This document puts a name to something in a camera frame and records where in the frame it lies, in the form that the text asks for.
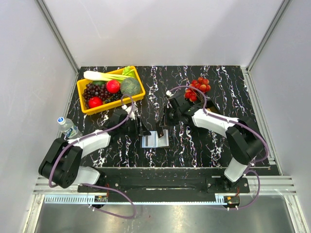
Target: black and white marble surface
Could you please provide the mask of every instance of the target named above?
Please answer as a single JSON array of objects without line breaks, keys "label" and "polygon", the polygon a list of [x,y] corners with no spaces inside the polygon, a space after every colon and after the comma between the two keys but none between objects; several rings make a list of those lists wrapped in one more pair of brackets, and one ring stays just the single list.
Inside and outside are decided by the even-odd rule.
[{"label": "black and white marble surface", "polygon": [[[121,67],[81,67],[78,79],[86,70],[109,72]],[[156,130],[156,122],[167,104],[165,93],[178,85],[190,84],[202,76],[210,80],[213,99],[221,114],[229,117],[248,116],[254,121],[255,114],[243,74],[238,66],[161,66],[137,67],[146,90],[143,100],[137,101],[138,114],[149,130]],[[82,113],[78,91],[75,88],[68,118],[86,135],[100,129],[114,110],[87,116]],[[206,130],[190,129],[182,123],[169,130],[168,149],[141,149],[140,140],[120,135],[108,147],[95,151],[82,159],[83,166],[97,167],[211,167],[228,166],[231,153],[224,137]],[[268,161],[256,164],[268,166]]]}]

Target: yellow basket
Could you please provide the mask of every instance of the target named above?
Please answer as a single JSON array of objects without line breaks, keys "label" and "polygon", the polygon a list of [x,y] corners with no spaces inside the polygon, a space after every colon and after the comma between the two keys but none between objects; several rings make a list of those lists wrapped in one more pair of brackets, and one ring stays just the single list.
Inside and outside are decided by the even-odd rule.
[{"label": "yellow basket", "polygon": [[[131,69],[134,69],[136,79],[138,80],[140,87],[141,87],[140,93],[138,95],[132,96],[132,98],[134,101],[142,100],[144,98],[144,95],[146,95],[145,89],[141,83],[141,80],[139,78],[139,75],[137,73],[136,68],[131,67]],[[124,68],[123,69],[117,69],[117,70],[108,72],[108,74],[122,74],[123,70],[124,70]],[[81,104],[81,109],[82,109],[83,113],[85,113],[87,115],[92,115],[92,114],[100,113],[102,111],[105,111],[105,110],[108,110],[111,108],[116,108],[116,107],[119,107],[122,105],[121,100],[116,100],[116,101],[113,101],[111,103],[105,103],[105,104],[98,106],[98,107],[95,107],[95,108],[87,109],[85,106],[85,102],[84,102],[84,98],[83,98],[82,94],[84,92],[84,89],[86,89],[86,85],[91,83],[91,82],[92,82],[92,80],[88,80],[88,79],[81,79],[77,82],[80,104]],[[130,103],[130,102],[131,102],[130,98],[124,98],[123,99],[124,104]]]}]

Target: gray wall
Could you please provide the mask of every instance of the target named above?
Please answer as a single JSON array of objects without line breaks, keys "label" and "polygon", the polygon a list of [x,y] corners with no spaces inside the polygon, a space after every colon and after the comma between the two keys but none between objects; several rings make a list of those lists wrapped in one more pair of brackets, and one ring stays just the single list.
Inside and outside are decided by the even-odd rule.
[{"label": "gray wall", "polygon": [[79,66],[245,66],[282,0],[45,2]]},{"label": "gray wall", "polygon": [[33,0],[0,3],[0,232],[17,233],[74,73]]},{"label": "gray wall", "polygon": [[311,225],[311,1],[294,0],[251,70],[283,172]]}]

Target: plastic bottle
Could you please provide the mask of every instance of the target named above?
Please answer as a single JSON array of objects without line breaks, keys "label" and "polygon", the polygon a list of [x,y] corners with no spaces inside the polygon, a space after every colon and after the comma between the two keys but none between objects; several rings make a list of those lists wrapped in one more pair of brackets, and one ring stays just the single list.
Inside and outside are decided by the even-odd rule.
[{"label": "plastic bottle", "polygon": [[78,130],[78,127],[73,124],[72,120],[60,117],[57,122],[59,124],[59,131],[61,131],[67,139],[75,139],[83,136],[83,134]]}]

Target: bottle cap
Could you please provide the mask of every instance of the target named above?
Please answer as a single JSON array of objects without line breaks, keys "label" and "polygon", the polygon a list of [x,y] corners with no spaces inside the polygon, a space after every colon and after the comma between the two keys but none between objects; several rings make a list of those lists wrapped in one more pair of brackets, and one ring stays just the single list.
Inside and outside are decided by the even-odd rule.
[{"label": "bottle cap", "polygon": [[63,117],[60,117],[59,119],[57,119],[58,124],[63,125],[66,121]]}]

